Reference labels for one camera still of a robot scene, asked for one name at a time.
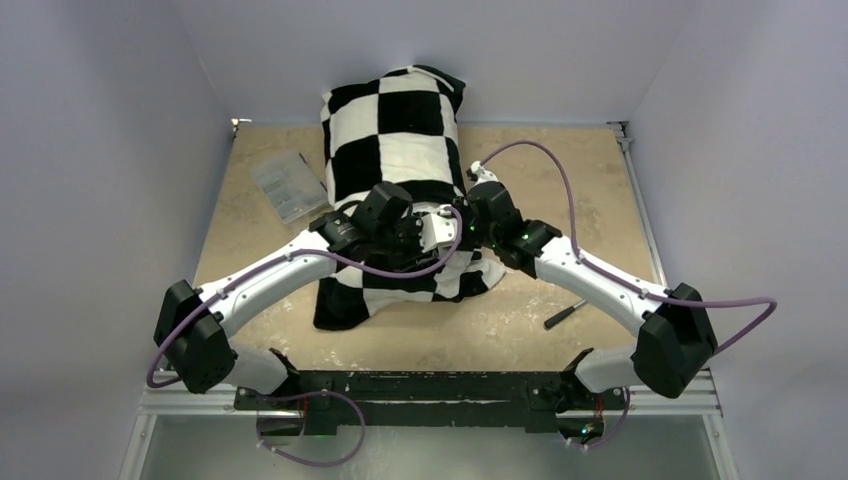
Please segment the black white checkered pillowcase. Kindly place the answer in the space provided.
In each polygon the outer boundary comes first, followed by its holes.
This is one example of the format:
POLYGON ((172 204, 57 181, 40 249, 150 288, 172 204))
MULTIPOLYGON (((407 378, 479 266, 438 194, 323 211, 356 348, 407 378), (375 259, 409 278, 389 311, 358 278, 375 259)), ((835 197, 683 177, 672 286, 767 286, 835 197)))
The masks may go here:
MULTIPOLYGON (((456 120, 465 87, 435 67, 410 65, 327 92, 321 126, 331 206, 351 215, 384 181, 411 195, 414 213, 434 212, 465 194, 456 120)), ((319 282, 314 327, 351 330, 400 302, 458 303, 489 292, 506 274, 499 262, 469 247, 420 277, 375 273, 417 271, 437 260, 434 253, 404 263, 374 255, 365 262, 367 271, 342 267, 319 282)))

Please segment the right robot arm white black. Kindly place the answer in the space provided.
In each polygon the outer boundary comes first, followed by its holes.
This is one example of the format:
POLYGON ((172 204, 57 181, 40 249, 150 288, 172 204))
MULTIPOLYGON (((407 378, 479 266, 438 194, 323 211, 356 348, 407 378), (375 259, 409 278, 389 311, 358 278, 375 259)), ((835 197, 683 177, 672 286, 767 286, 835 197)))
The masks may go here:
POLYGON ((575 252, 570 238, 548 223, 523 218, 499 182, 472 187, 453 206, 463 240, 491 249, 512 270, 574 293, 634 336, 630 347, 589 348, 564 368, 564 407, 584 407, 606 390, 634 385, 675 399, 716 353, 715 333, 693 287, 641 282, 630 289, 613 281, 624 272, 575 252))

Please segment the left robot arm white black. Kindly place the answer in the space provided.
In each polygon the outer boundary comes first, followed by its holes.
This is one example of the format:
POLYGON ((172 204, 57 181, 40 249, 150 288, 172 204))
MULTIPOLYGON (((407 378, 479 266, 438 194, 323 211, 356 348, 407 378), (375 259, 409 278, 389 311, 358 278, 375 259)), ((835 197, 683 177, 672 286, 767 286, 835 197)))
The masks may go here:
POLYGON ((234 274, 200 287, 172 284, 153 335, 158 350, 152 365, 166 361, 191 393, 229 384, 259 393, 272 408, 289 407, 298 395, 294 366, 279 352, 238 346, 232 337, 273 304, 344 266, 360 266, 373 255, 420 254, 412 206, 407 191, 382 182, 234 274))

